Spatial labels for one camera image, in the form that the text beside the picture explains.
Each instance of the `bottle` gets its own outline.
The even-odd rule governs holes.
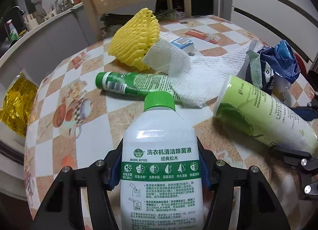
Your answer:
[[[221,121],[272,146],[311,153],[318,152],[313,128],[279,100],[252,84],[230,76],[213,108]]]
[[[7,24],[7,27],[9,28],[9,31],[10,31],[10,40],[11,41],[18,40],[19,34],[18,34],[16,28],[14,27],[14,25],[12,24],[12,20],[7,21],[6,24]]]
[[[149,93],[125,131],[120,207],[123,230],[203,227],[196,132],[167,92]]]

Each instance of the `cylindrical can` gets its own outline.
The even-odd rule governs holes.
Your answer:
[[[318,150],[313,128],[279,100],[250,83],[230,76],[224,83],[214,116],[268,146],[310,152]]]

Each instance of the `gold foil bag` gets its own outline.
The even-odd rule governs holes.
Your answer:
[[[37,86],[21,72],[4,97],[0,120],[21,136],[26,135],[37,91]]]

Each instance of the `paper towel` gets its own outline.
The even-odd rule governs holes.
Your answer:
[[[257,52],[262,47],[260,41],[252,39],[223,56],[191,57],[169,42],[161,40],[149,49],[146,64],[157,71],[169,72],[170,84],[182,103],[200,106],[218,96],[228,76],[237,75],[245,79],[249,63],[246,52]]]

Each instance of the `green cap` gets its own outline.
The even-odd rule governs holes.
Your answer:
[[[103,77],[105,74],[106,74],[105,72],[100,72],[96,76],[95,84],[96,84],[97,88],[99,88],[99,89],[104,89],[102,82],[103,82]]]
[[[170,93],[164,91],[155,91],[149,93],[145,98],[143,111],[152,107],[168,107],[175,111],[175,101]]]

